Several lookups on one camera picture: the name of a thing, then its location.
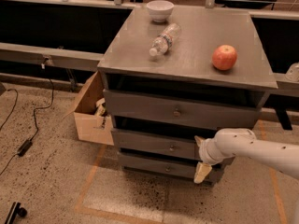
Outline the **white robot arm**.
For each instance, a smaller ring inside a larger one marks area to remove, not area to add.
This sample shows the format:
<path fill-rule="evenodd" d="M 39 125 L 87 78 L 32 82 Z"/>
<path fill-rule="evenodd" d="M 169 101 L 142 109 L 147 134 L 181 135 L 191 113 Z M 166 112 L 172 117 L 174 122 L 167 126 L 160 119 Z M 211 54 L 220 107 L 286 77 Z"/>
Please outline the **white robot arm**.
<path fill-rule="evenodd" d="M 194 137 L 199 147 L 200 161 L 197 163 L 193 182 L 200 184 L 212 170 L 212 166 L 233 157 L 247 157 L 268 167 L 299 179 L 299 146 L 256 137 L 250 129 L 225 128 L 212 138 Z"/>

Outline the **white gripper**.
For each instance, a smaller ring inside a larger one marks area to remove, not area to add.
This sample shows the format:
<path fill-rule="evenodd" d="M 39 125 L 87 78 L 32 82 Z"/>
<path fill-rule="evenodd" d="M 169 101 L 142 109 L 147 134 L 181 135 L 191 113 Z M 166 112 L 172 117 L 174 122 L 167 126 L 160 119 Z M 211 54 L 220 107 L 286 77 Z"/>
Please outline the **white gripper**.
<path fill-rule="evenodd" d="M 199 146 L 199 157 L 202 162 L 198 162 L 194 174 L 194 183 L 200 184 L 212 170 L 211 165 L 216 165 L 224 160 L 224 156 L 217 148 L 215 140 L 205 139 L 201 136 L 194 137 L 196 145 Z"/>

